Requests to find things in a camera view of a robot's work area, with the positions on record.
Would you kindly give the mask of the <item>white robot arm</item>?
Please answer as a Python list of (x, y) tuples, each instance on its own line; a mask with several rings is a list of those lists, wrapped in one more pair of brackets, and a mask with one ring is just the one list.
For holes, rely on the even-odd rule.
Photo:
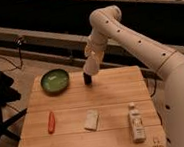
[(118, 42), (164, 80), (167, 147), (184, 147), (184, 54), (125, 27), (117, 6), (96, 9), (89, 16), (92, 31), (85, 47), (83, 73), (98, 73), (108, 40)]

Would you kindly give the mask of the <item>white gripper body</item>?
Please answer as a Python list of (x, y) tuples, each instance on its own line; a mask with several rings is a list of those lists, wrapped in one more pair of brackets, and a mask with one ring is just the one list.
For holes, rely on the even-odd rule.
[(105, 45), (98, 45), (97, 43), (88, 42), (85, 46), (84, 56), (94, 56), (98, 62), (102, 62), (104, 58)]

